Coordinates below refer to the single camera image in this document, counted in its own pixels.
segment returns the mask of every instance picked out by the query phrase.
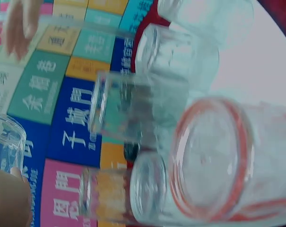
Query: teal square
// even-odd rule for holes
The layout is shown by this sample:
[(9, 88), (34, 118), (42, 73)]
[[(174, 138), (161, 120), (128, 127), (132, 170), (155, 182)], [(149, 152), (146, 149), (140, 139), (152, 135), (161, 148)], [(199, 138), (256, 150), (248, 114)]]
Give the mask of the teal square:
[(82, 29), (72, 55), (110, 64), (114, 41), (114, 35)]
[(35, 51), (10, 102), (8, 114), (50, 125), (69, 56)]
[(120, 15), (87, 9), (85, 21), (118, 28), (121, 18)]

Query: drinking glass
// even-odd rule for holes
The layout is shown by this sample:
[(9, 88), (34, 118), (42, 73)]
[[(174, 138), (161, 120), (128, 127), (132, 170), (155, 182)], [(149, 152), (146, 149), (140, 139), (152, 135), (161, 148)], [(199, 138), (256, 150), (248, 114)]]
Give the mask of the drinking glass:
[(158, 0), (158, 14), (220, 48), (239, 43), (253, 24), (250, 0)]
[(13, 118), (0, 114), (0, 169), (10, 172), (17, 167), (22, 172), (26, 133)]
[(191, 89), (208, 91), (219, 66), (218, 48), (195, 34), (149, 24), (135, 58), (137, 74), (183, 80)]
[(165, 207), (165, 164), (157, 152), (138, 155), (133, 169), (84, 168), (80, 180), (79, 213), (86, 218), (126, 225), (192, 226), (196, 223)]
[(169, 155), (173, 201), (191, 219), (256, 221), (286, 212), (286, 108), (195, 100)]
[(157, 147), (162, 135), (173, 134), (188, 94), (185, 81), (154, 74), (100, 72), (92, 96), (89, 130)]

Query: table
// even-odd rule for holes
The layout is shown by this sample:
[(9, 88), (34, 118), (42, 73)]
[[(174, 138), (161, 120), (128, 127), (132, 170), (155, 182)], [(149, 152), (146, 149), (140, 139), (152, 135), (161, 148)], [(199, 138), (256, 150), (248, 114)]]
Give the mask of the table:
[[(85, 19), (134, 33), (151, 2), (45, 0), (41, 13)], [(241, 45), (220, 53), (221, 64), (211, 89), (247, 102), (267, 100), (286, 105), (286, 38), (260, 4), (256, 1), (253, 4), (255, 24), (252, 32)], [(5, 11), (7, 5), (1, 1), (0, 11)], [(108, 54), (96, 57), (94, 38), (90, 37), (99, 34), (66, 30), (66, 26), (48, 27), (51, 20), (44, 18), (29, 55), (20, 64), (13, 58), (5, 58), (0, 46), (0, 72), (8, 78), (0, 84), (0, 112), (15, 117), (28, 134), (23, 173), (29, 179), (33, 193), (35, 216), (31, 226), (109, 227), (111, 223), (77, 217), (75, 201), (78, 200), (81, 172), (81, 166), (77, 164), (101, 168), (126, 166), (123, 145), (110, 138), (91, 136), (86, 131), (86, 124), (96, 70), (127, 72), (132, 35), (125, 33), (128, 39), (105, 35), (102, 39), (106, 40)], [(69, 40), (69, 45), (62, 44), (62, 39)], [(61, 47), (49, 45), (51, 40)], [(276, 83), (276, 75), (281, 83)], [(284, 223), (286, 217), (229, 226)]]

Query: stack of glasses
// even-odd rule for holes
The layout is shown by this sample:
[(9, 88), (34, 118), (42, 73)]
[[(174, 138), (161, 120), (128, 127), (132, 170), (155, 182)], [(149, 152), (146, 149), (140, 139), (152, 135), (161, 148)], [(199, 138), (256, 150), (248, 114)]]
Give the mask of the stack of glasses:
[(197, 226), (286, 212), (286, 108), (204, 95), (218, 50), (249, 31), (251, 2), (159, 0), (158, 13), (187, 33), (149, 25), (136, 74), (99, 73), (89, 130), (138, 144), (140, 154), (132, 170), (84, 169), (81, 214)]

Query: finger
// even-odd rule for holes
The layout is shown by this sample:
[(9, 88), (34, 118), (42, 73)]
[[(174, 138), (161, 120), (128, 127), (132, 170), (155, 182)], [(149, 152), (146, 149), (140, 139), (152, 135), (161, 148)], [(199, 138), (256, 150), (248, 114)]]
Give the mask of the finger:
[(41, 0), (23, 0), (23, 32), (32, 39), (38, 29)]
[(21, 171), (17, 167), (12, 167), (10, 169), (10, 174), (14, 175), (17, 178), (22, 179)]
[(22, 24), (18, 24), (16, 27), (16, 34), (15, 34), (15, 54), (17, 57), (17, 61), (20, 61), (22, 59), (22, 43), (24, 40), (24, 34), (23, 34), (23, 26)]
[(29, 217), (28, 217), (28, 221), (27, 221), (27, 224), (26, 224), (26, 227), (30, 227), (30, 224), (31, 224), (32, 220), (33, 220), (33, 213), (30, 212), (29, 213)]
[(15, 33), (16, 33), (16, 22), (18, 18), (18, 5), (20, 5), (19, 1), (11, 1), (9, 4), (9, 8), (7, 10), (8, 18), (3, 24), (3, 41), (6, 48), (6, 52), (10, 55), (14, 50), (15, 45)]
[(24, 58), (27, 53), (28, 53), (28, 47), (29, 47), (29, 44), (30, 44), (31, 40), (30, 39), (26, 39), (24, 37), (24, 41), (22, 43), (22, 48), (21, 48), (21, 55), (22, 55), (22, 58)]

